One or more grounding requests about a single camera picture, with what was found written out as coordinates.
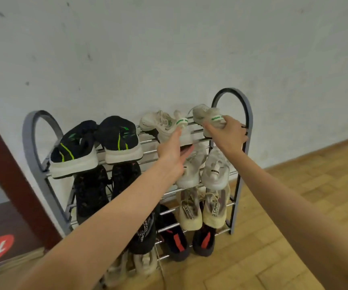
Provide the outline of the grey metal shoe rack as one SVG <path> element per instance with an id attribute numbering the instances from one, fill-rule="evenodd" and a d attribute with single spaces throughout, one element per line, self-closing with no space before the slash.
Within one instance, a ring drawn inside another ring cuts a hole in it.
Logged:
<path id="1" fill-rule="evenodd" d="M 236 88 L 221 89 L 214 96 L 211 106 L 217 107 L 219 100 L 226 93 L 230 93 L 234 95 L 241 102 L 244 109 L 244 113 L 245 113 L 244 125 L 248 129 L 249 136 L 251 136 L 252 130 L 253 130 L 253 123 L 254 123 L 252 107 L 250 105 L 250 102 L 247 96 L 245 96 L 244 93 L 242 93 L 239 89 L 236 89 Z M 48 206 L 51 209 L 51 212 L 55 216 L 56 222 L 61 227 L 61 231 L 62 231 L 61 235 L 67 236 L 74 230 L 74 226 L 77 227 L 78 225 L 78 222 L 76 219 L 77 217 L 73 219 L 71 216 L 72 210 L 76 207 L 76 204 L 74 203 L 75 189 L 72 186 L 68 195 L 66 207 L 64 208 L 61 205 L 58 197 L 56 196 L 56 193 L 49 180 L 49 178 L 51 178 L 50 159 L 51 159 L 51 153 L 54 147 L 51 148 L 49 155 L 46 156 L 46 158 L 42 162 L 40 161 L 40 158 L 38 156 L 35 133 L 36 133 L 36 126 L 39 119 L 44 119 L 54 131 L 55 136 L 57 138 L 55 142 L 55 146 L 59 143 L 60 139 L 64 135 L 58 122 L 49 112 L 43 111 L 43 110 L 30 112 L 25 117 L 25 120 L 23 123 L 23 131 L 22 131 L 23 148 L 25 152 L 25 157 L 29 165 L 29 168 L 37 182 L 37 185 L 39 186 L 41 193 L 46 200 L 46 203 L 48 204 Z M 239 211 L 238 205 L 239 205 L 241 190 L 244 185 L 244 181 L 242 180 L 241 176 L 238 174 L 237 171 L 231 171 L 230 176 L 234 176 L 234 175 L 237 175 L 237 182 L 236 182 L 234 191 L 233 189 L 231 189 L 232 190 L 231 192 L 234 194 L 230 196 L 230 200 L 229 200 L 230 202 L 227 204 L 227 207 L 231 207 L 231 206 L 233 207 L 230 214 L 230 219 L 227 219 L 225 221 L 225 225 L 222 228 L 216 229 L 215 236 L 224 234 L 226 232 L 232 235 L 235 231 L 234 226 L 235 226 L 237 214 Z M 169 190 L 168 192 L 166 192 L 161 199 L 161 203 L 168 204 L 169 200 L 173 200 L 174 194 L 177 191 L 179 192 L 180 189 L 178 188 L 178 189 Z"/>

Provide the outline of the person's right forearm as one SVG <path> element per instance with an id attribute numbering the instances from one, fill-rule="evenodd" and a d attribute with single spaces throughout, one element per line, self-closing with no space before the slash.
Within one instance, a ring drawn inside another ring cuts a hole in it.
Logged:
<path id="1" fill-rule="evenodd" d="M 243 151 L 226 157 L 296 254 L 326 290 L 348 290 L 348 235 Z"/>

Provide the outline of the black sneaker with green stripes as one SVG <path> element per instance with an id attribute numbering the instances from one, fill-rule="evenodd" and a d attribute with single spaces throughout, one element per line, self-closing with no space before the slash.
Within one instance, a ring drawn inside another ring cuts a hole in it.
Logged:
<path id="1" fill-rule="evenodd" d="M 94 137 L 97 128 L 95 121 L 87 120 L 63 135 L 51 153 L 49 171 L 52 178 L 65 178 L 99 165 Z"/>
<path id="2" fill-rule="evenodd" d="M 136 125 L 120 116 L 105 118 L 94 132 L 95 140 L 103 147 L 109 165 L 138 161 L 143 150 Z"/>

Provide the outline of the black sneaker with red stripe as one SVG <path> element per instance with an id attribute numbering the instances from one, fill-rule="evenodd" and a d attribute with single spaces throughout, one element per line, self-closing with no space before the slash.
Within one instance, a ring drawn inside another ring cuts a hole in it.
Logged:
<path id="1" fill-rule="evenodd" d="M 215 247 L 216 229 L 203 223 L 199 230 L 196 230 L 192 239 L 194 252 L 202 257 L 209 257 Z"/>
<path id="2" fill-rule="evenodd" d="M 190 255 L 190 246 L 174 214 L 165 205 L 159 205 L 156 228 L 162 251 L 175 262 L 182 262 Z"/>

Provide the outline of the person's left forearm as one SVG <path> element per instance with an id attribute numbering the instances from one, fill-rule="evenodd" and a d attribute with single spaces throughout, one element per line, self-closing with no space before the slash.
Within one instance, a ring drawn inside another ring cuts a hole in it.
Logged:
<path id="1" fill-rule="evenodd" d="M 46 253 L 15 290 L 92 290 L 182 171 L 181 163 L 159 159 Z"/>

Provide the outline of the off-white chunky sneaker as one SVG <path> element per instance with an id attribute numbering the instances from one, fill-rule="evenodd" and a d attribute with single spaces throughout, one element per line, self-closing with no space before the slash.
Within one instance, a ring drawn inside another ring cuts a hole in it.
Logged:
<path id="1" fill-rule="evenodd" d="M 127 262 L 128 250 L 122 252 L 107 269 L 104 275 L 104 287 L 112 288 L 123 283 L 127 276 Z"/>
<path id="2" fill-rule="evenodd" d="M 133 263 L 136 273 L 142 276 L 150 276 L 157 269 L 158 258 L 155 249 L 146 254 L 133 254 Z"/>

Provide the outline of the cream knit sneaker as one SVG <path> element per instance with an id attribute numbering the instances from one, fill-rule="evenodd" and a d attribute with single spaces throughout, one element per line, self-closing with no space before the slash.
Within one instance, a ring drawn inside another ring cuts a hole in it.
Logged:
<path id="1" fill-rule="evenodd" d="M 230 200 L 229 184 L 221 190 L 206 188 L 203 200 L 203 223 L 214 229 L 222 228 L 226 222 L 226 208 Z"/>
<path id="2" fill-rule="evenodd" d="M 199 190 L 197 187 L 188 188 L 176 193 L 178 202 L 178 222 L 183 230 L 196 231 L 203 225 L 200 209 Z"/>

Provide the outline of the dark board with red circle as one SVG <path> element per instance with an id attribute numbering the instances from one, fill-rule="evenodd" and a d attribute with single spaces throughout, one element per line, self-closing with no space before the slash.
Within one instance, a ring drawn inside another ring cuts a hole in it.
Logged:
<path id="1" fill-rule="evenodd" d="M 0 204 L 0 265 L 43 244 L 11 202 Z"/>

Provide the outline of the beige sneaker with green tab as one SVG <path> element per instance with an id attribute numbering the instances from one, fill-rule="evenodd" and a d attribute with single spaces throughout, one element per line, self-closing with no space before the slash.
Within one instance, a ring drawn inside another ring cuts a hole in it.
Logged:
<path id="1" fill-rule="evenodd" d="M 202 126 L 204 122 L 209 122 L 216 129 L 223 129 L 226 121 L 217 107 L 208 107 L 200 104 L 191 109 L 193 121 Z"/>
<path id="2" fill-rule="evenodd" d="M 144 133 L 152 135 L 160 144 L 168 141 L 177 127 L 180 127 L 182 130 L 179 138 L 180 147 L 183 147 L 192 145 L 194 141 L 188 129 L 188 122 L 178 110 L 174 112 L 173 117 L 160 110 L 145 114 L 139 121 L 139 127 Z"/>

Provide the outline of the white mesh sneaker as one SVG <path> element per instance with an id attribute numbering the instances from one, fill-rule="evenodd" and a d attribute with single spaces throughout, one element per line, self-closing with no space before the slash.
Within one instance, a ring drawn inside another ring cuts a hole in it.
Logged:
<path id="1" fill-rule="evenodd" d="M 203 143 L 194 145 L 192 153 L 184 162 L 182 176 L 176 181 L 178 188 L 188 189 L 195 187 L 200 182 L 200 168 L 207 159 L 207 150 Z"/>
<path id="2" fill-rule="evenodd" d="M 230 162 L 217 147 L 213 148 L 205 162 L 201 183 L 206 189 L 222 190 L 229 183 Z"/>

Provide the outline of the person's right hand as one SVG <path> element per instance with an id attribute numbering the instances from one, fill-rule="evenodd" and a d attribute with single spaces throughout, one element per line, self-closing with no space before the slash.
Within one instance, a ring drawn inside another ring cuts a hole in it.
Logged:
<path id="1" fill-rule="evenodd" d="M 230 116 L 223 117 L 226 121 L 223 135 L 213 141 L 223 154 L 231 159 L 242 152 L 242 145 L 248 140 L 247 129 L 238 120 Z"/>

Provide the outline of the plain black sneaker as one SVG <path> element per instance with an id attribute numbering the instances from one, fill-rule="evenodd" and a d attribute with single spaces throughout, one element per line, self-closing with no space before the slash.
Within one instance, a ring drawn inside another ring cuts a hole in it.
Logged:
<path id="1" fill-rule="evenodd" d="M 74 190 L 76 198 L 76 220 L 79 225 L 109 203 L 107 190 L 111 181 L 103 165 L 76 175 Z"/>
<path id="2" fill-rule="evenodd" d="M 136 161 L 114 164 L 110 179 L 111 200 L 128 188 L 140 175 L 141 169 Z"/>

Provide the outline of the red-brown door frame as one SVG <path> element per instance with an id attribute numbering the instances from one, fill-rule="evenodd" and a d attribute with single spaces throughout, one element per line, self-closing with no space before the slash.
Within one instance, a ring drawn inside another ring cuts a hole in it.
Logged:
<path id="1" fill-rule="evenodd" d="M 0 135 L 0 187 L 46 250 L 61 241 L 56 229 L 23 171 Z"/>

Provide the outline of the person's left hand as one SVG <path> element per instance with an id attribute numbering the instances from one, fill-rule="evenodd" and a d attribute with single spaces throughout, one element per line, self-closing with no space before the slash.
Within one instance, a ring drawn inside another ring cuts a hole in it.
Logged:
<path id="1" fill-rule="evenodd" d="M 169 140 L 161 143 L 157 149 L 158 161 L 162 163 L 162 170 L 172 184 L 183 175 L 184 163 L 194 150 L 194 145 L 191 144 L 181 151 L 181 134 L 182 128 L 177 127 Z"/>

